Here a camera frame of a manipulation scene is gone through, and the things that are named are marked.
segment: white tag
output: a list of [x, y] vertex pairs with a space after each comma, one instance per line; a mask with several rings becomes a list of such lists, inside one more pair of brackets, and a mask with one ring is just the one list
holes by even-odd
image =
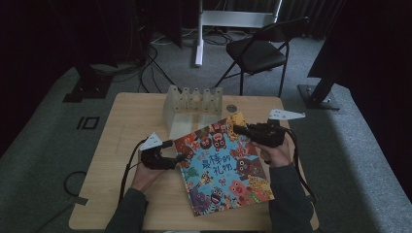
[[158, 146], [161, 146], [163, 142], [157, 137], [155, 133], [153, 133], [146, 142], [140, 147], [140, 150], [147, 150], [152, 149]]
[[305, 114], [298, 114], [294, 112], [288, 112], [285, 110], [273, 109], [270, 111], [270, 119], [295, 119], [295, 118], [304, 118]]

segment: person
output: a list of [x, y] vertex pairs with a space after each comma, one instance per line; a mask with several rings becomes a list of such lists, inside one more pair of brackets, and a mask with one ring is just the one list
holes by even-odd
[[[260, 148], [263, 160], [270, 160], [269, 174], [275, 199], [269, 201], [273, 232], [313, 232], [310, 219], [313, 206], [306, 197], [290, 157], [289, 141], [277, 148], [253, 144]], [[137, 166], [131, 187], [126, 191], [106, 232], [141, 232], [146, 213], [145, 191], [165, 170], [151, 170], [142, 163]]]

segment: book cover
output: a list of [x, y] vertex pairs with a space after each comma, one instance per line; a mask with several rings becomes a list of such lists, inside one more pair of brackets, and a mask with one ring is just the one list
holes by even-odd
[[195, 216], [274, 198], [255, 146], [233, 124], [246, 125], [241, 113], [174, 141], [186, 156], [180, 167]]

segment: gray carpet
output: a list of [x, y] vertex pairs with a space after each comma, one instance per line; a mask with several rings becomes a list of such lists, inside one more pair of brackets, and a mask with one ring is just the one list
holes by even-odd
[[[232, 34], [234, 38], [243, 36]], [[193, 40], [185, 40], [182, 49], [167, 41], [158, 43], [166, 45], [154, 45], [158, 51], [155, 61], [179, 87], [213, 86], [231, 62], [223, 46], [205, 44], [203, 66], [195, 68]], [[307, 181], [319, 197], [316, 209], [321, 228], [333, 233], [411, 232], [411, 203], [349, 90], [339, 85], [332, 89], [341, 111], [312, 110], [304, 105], [297, 85], [318, 83], [306, 76], [322, 44], [310, 38], [292, 41], [282, 95], [286, 110], [306, 114], [304, 119], [291, 120], [290, 125], [297, 135]], [[155, 67], [153, 72], [154, 77], [151, 67], [145, 71], [145, 86], [158, 92], [156, 83], [166, 92], [170, 82]], [[63, 188], [64, 179], [72, 172], [87, 171], [116, 95], [137, 92], [137, 74], [116, 76], [106, 99], [82, 103], [62, 103], [78, 79], [74, 69], [55, 83], [0, 160], [0, 232], [35, 232], [60, 211], [39, 232], [72, 231], [68, 221], [73, 207], [66, 202], [69, 195]], [[277, 95], [279, 79], [273, 77], [280, 74], [281, 69], [274, 69], [246, 77], [244, 94]], [[223, 93], [237, 95], [238, 84], [236, 78], [223, 81]], [[82, 117], [99, 117], [96, 128], [79, 128]], [[76, 175], [68, 186], [79, 192], [82, 182], [82, 175]]]

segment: black chair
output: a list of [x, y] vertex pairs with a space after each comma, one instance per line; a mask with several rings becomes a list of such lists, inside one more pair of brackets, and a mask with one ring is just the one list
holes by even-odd
[[[286, 67], [289, 57], [289, 41], [295, 37], [302, 36], [309, 23], [308, 17], [298, 18], [291, 21], [275, 22], [263, 26], [251, 38], [231, 42], [226, 45], [226, 52], [233, 59], [233, 63], [216, 83], [240, 74], [240, 95], [243, 95], [244, 74], [254, 75], [283, 65], [282, 79], [279, 87], [278, 97], [281, 97], [285, 78]], [[273, 43], [282, 43], [276, 48]], [[281, 49], [286, 47], [285, 54]], [[227, 74], [237, 64], [240, 73], [228, 76]]]

